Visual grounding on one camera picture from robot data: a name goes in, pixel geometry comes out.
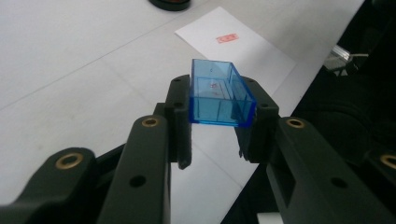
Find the blue plastic box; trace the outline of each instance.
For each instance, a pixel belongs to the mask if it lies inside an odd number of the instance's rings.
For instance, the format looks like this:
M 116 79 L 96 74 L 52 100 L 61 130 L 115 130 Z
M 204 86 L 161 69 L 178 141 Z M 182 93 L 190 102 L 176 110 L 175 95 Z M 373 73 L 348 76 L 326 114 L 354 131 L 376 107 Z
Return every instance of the blue plastic box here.
M 248 127 L 256 100 L 229 62 L 192 60 L 190 121 Z

